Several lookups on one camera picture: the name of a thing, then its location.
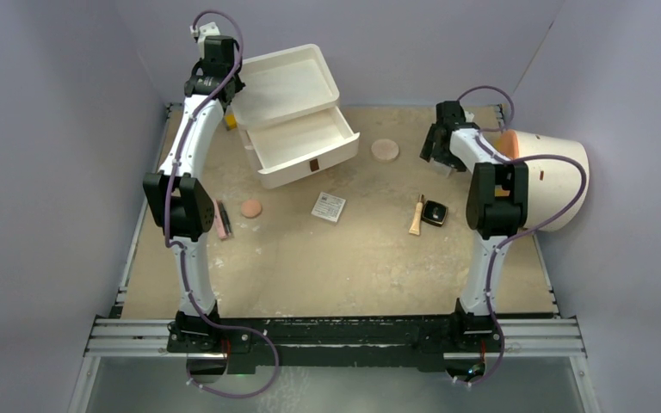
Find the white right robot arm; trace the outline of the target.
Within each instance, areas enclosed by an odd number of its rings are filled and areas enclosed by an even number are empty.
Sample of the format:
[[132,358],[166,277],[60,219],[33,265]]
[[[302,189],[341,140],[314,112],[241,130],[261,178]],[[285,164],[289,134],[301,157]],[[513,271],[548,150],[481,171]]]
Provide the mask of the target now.
[[472,175],[465,217],[473,255],[448,328],[450,342],[468,350],[500,333],[494,321],[497,287],[510,239],[528,217],[528,168],[496,150],[457,101],[436,104],[420,157]]

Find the white printed makeup box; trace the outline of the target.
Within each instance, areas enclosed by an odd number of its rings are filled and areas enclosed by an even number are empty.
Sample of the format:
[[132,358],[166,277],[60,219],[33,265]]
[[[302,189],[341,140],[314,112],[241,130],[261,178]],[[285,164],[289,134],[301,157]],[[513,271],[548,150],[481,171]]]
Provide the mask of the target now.
[[313,205],[311,215],[336,224],[345,207],[344,198],[321,192]]

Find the beige concealer tube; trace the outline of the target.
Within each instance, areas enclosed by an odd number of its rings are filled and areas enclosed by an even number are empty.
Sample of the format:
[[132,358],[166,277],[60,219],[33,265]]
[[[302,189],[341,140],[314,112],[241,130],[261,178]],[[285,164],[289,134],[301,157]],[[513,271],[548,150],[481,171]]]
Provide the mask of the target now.
[[420,228],[421,228],[421,217],[423,213],[423,206],[424,206],[424,195],[420,194],[417,198],[417,202],[415,205],[415,211],[412,217],[411,225],[408,230],[408,233],[411,235],[419,236],[420,235]]

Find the white three-drawer organizer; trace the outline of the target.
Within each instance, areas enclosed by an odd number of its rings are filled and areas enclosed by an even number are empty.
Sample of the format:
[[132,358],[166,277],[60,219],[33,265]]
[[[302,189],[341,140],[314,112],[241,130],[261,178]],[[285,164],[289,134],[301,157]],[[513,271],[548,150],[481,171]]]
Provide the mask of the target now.
[[267,189],[350,160],[360,134],[339,108],[340,92],[319,46],[245,59],[232,112],[251,168]]

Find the small white cube box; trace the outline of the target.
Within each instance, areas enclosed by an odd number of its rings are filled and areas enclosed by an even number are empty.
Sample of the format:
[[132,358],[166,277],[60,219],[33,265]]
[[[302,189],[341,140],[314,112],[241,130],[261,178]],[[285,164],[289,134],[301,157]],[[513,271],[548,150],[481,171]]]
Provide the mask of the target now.
[[444,176],[445,178],[450,177],[456,171],[453,166],[437,162],[436,160],[432,160],[429,164],[440,176]]

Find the pink makeup stick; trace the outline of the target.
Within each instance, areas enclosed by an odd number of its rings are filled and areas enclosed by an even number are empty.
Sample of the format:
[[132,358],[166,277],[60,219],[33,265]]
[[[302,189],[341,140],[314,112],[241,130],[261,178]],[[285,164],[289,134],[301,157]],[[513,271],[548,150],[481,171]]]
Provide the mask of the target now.
[[228,237],[225,234],[224,227],[223,227],[222,221],[221,221],[221,217],[219,216],[219,209],[218,209],[217,201],[218,200],[213,201],[213,204],[214,204],[214,222],[215,222],[215,226],[216,226],[216,231],[217,231],[217,234],[218,234],[218,237],[219,237],[220,240],[226,240],[230,237]]

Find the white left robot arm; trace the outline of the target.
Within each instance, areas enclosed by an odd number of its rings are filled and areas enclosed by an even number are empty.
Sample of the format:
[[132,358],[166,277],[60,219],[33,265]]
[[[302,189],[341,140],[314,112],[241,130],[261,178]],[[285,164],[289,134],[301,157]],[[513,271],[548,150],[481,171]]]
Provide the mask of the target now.
[[143,189],[151,216],[176,258],[181,298],[168,326],[170,353],[218,351],[224,327],[210,283],[207,235],[215,205],[201,184],[207,152],[225,111],[244,83],[241,40],[198,34],[200,58],[184,84],[182,121],[169,154],[158,170],[147,173]]

